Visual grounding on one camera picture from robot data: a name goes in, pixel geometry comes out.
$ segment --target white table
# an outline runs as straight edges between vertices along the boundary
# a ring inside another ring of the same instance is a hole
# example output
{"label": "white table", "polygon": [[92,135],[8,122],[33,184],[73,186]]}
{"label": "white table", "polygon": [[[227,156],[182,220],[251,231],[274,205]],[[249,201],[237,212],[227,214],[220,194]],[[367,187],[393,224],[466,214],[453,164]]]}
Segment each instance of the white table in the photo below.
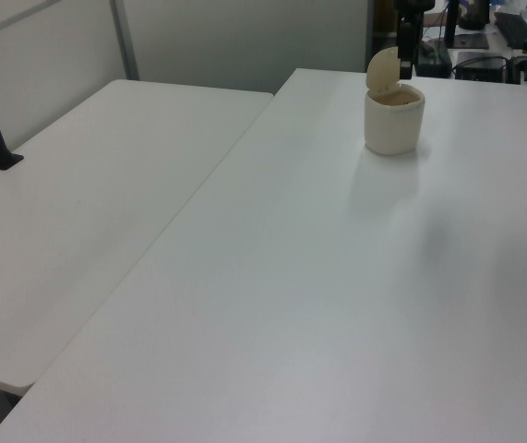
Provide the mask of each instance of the white table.
{"label": "white table", "polygon": [[270,94],[116,81],[0,172],[0,389],[22,395]]}
{"label": "white table", "polygon": [[[527,0],[521,0],[521,3],[523,6],[527,5]],[[445,3],[437,0],[436,7],[429,11],[430,13],[438,13],[443,10],[445,7]],[[506,11],[510,13],[517,13],[517,11],[507,10],[501,7],[499,10]],[[487,50],[481,50],[481,49],[452,49],[449,50],[449,56],[452,61],[452,64],[455,66],[458,61],[458,53],[463,51],[470,51],[470,52],[477,52],[477,53],[498,53],[501,54],[504,57],[511,58],[512,56],[520,56],[521,51],[514,51],[510,47],[507,46],[507,41],[499,31],[498,27],[495,26],[495,15],[494,15],[495,9],[491,8],[490,12],[490,19],[491,23],[487,24],[485,26],[485,32],[487,33],[486,38],[489,43],[489,49]],[[465,30],[462,30],[459,26],[456,26],[456,34],[465,32]]]}
{"label": "white table", "polygon": [[297,70],[0,426],[1,442],[527,441],[527,89]]}

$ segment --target white wall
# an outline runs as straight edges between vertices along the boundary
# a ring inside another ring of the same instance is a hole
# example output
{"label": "white wall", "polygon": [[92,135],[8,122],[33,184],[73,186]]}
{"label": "white wall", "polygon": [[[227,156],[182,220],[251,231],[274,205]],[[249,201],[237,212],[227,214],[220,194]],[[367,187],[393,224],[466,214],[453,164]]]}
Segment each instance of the white wall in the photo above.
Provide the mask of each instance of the white wall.
{"label": "white wall", "polygon": [[0,30],[0,127],[7,146],[13,150],[125,77],[107,0],[61,0]]}
{"label": "white wall", "polygon": [[364,71],[373,0],[123,0],[140,79],[275,93],[297,67]]}

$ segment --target white container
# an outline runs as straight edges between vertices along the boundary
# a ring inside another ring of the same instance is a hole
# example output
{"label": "white container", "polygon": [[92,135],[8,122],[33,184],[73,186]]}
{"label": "white container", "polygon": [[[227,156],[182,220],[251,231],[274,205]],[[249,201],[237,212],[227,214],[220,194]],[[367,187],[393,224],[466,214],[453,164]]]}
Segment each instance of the white container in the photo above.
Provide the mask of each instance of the white container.
{"label": "white container", "polygon": [[367,68],[365,84],[365,144],[382,155],[414,150],[419,141],[425,96],[399,83],[401,60],[397,48],[377,53]]}

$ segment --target open lid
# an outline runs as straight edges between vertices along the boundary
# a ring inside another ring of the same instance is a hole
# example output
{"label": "open lid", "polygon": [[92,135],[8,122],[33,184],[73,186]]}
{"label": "open lid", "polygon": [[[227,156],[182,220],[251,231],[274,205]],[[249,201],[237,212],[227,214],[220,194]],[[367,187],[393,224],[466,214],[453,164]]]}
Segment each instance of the open lid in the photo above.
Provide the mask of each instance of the open lid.
{"label": "open lid", "polygon": [[365,85],[370,90],[380,91],[396,85],[401,79],[399,48],[383,49],[370,61],[365,74]]}

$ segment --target black cable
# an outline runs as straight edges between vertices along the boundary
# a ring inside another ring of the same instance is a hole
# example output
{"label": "black cable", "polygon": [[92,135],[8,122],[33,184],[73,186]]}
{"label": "black cable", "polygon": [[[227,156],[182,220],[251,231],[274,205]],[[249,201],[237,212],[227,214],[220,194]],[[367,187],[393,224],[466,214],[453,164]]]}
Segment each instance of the black cable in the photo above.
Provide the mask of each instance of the black cable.
{"label": "black cable", "polygon": [[467,66],[467,65],[472,65],[474,63],[482,62],[484,60],[498,60],[498,59],[505,60],[505,66],[507,66],[507,63],[509,62],[508,58],[503,57],[502,55],[491,55],[489,57],[475,57],[475,58],[469,58],[468,60],[464,60],[463,62],[458,63],[457,65],[455,65],[451,69],[451,72],[456,71],[456,69],[458,67],[464,67],[464,66]]}
{"label": "black cable", "polygon": [[[441,38],[441,27],[444,25],[444,14],[448,10],[449,4],[446,4],[446,7],[444,7],[444,10],[439,13],[437,18],[434,20],[434,23],[437,23],[439,21],[439,37]],[[421,41],[425,38],[425,35],[427,34],[427,31],[433,28],[433,25],[429,25],[427,28],[425,28],[423,35],[421,36]]]}

